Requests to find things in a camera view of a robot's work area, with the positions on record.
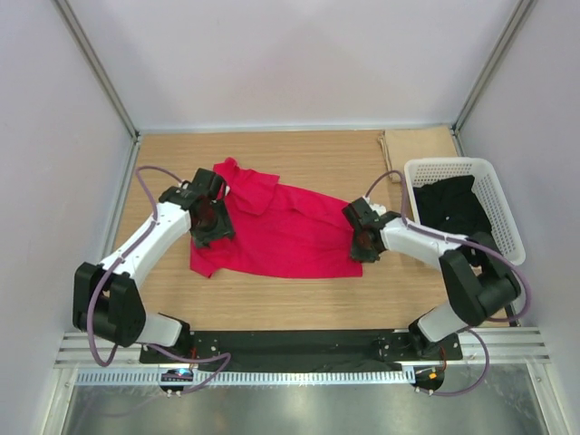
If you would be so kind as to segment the pink red t shirt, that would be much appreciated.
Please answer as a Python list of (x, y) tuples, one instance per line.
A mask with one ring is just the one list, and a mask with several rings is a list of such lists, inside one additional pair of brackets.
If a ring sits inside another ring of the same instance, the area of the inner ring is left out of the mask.
[(360, 277), (350, 257), (353, 230), (347, 203), (281, 183), (279, 176), (241, 168), (227, 158), (214, 165), (235, 235), (208, 247), (192, 246), (191, 271), (210, 278), (220, 269), (291, 279)]

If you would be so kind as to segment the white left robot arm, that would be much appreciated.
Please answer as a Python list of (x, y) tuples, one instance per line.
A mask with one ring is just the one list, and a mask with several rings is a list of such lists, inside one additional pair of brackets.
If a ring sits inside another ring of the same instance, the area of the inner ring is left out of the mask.
[(96, 362), (104, 366), (96, 339), (114, 347), (141, 344), (174, 363), (185, 361), (193, 344), (187, 323), (146, 311), (140, 287), (168, 249), (186, 234), (196, 248), (231, 239), (235, 230), (227, 212), (227, 182), (216, 172), (198, 169), (158, 198), (152, 213), (122, 244), (100, 262), (82, 263), (73, 278), (72, 323), (89, 335)]

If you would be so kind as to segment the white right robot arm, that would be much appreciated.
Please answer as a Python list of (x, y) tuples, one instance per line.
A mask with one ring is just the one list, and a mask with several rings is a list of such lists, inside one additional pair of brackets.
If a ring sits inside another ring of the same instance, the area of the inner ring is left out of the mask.
[(521, 295), (513, 265), (487, 233), (466, 237), (429, 229), (365, 197), (347, 204), (343, 215), (353, 230), (353, 260), (374, 263), (390, 251), (440, 271), (447, 301), (409, 326), (408, 346), (418, 358), (430, 358), (443, 340), (489, 321)]

